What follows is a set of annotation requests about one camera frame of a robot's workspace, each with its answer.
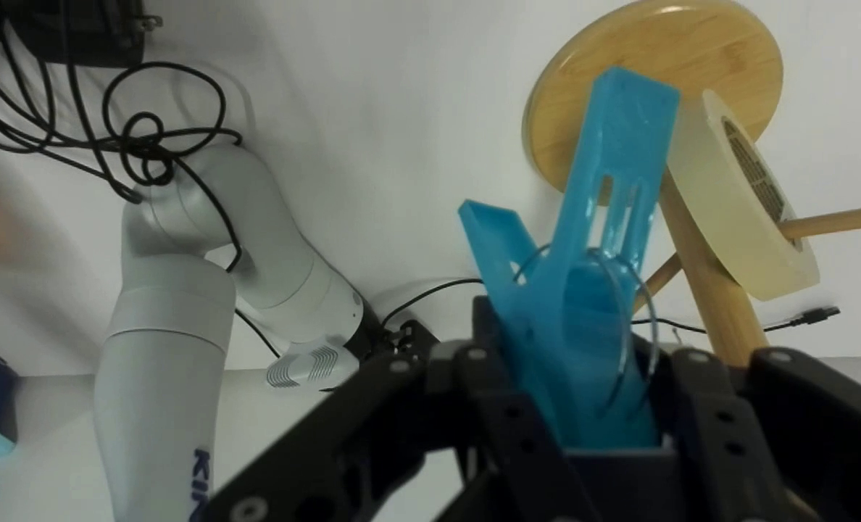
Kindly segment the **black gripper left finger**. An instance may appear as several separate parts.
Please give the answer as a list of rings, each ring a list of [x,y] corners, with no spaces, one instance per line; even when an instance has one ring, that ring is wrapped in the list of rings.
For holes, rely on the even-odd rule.
[[[471,302],[471,335],[371,360],[261,449],[197,522],[371,522],[431,453],[461,491],[439,522],[584,522],[584,494],[502,360],[504,325]]]

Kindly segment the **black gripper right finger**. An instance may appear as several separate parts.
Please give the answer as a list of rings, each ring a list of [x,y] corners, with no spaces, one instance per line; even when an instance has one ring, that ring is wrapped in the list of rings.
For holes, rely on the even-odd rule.
[[[649,399],[700,522],[861,522],[861,383],[794,350],[664,354]]]

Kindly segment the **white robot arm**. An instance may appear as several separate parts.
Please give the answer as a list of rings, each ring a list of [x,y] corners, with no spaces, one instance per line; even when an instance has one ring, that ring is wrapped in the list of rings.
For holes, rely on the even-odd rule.
[[[225,486],[210,438],[230,279],[128,234],[129,259],[94,376],[94,424],[117,522],[371,522],[435,449],[461,491],[438,522],[861,522],[861,386],[787,347],[745,372],[671,354],[638,362],[633,402],[671,447],[584,453],[561,443],[574,399],[602,399],[613,340],[600,285],[570,273],[539,306],[564,334],[517,341],[517,322],[474,306],[474,340],[415,354],[365,344],[365,367]]]

